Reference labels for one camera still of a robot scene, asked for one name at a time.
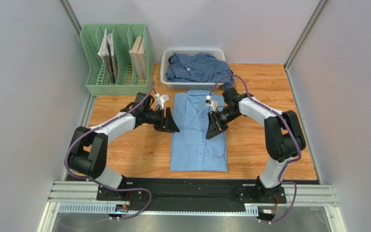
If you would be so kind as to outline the light blue long sleeve shirt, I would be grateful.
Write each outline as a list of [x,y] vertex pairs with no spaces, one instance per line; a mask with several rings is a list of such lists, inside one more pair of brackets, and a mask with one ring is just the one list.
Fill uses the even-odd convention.
[[172,116],[179,132],[171,139],[171,172],[227,172],[226,134],[206,139],[209,127],[208,90],[174,95]]

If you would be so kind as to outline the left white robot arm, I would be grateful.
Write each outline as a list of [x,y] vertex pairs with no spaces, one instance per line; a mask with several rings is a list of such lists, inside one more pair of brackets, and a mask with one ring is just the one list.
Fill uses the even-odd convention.
[[168,100],[167,94],[138,93],[135,101],[111,119],[91,128],[76,128],[64,161],[67,171],[101,187],[121,191],[125,177],[107,165],[108,145],[142,124],[153,125],[160,132],[179,132],[171,109],[164,106]]

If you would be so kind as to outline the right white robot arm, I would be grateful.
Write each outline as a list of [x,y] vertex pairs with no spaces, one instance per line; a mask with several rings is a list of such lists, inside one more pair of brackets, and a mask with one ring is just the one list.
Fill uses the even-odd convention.
[[226,106],[219,111],[217,101],[208,95],[205,104],[212,108],[208,113],[206,139],[212,139],[228,129],[228,123],[246,116],[264,127],[265,145],[269,158],[263,172],[257,177],[254,197],[266,201],[277,194],[288,166],[301,159],[306,147],[297,114],[280,111],[258,101],[249,93],[239,94],[235,88],[222,94]]

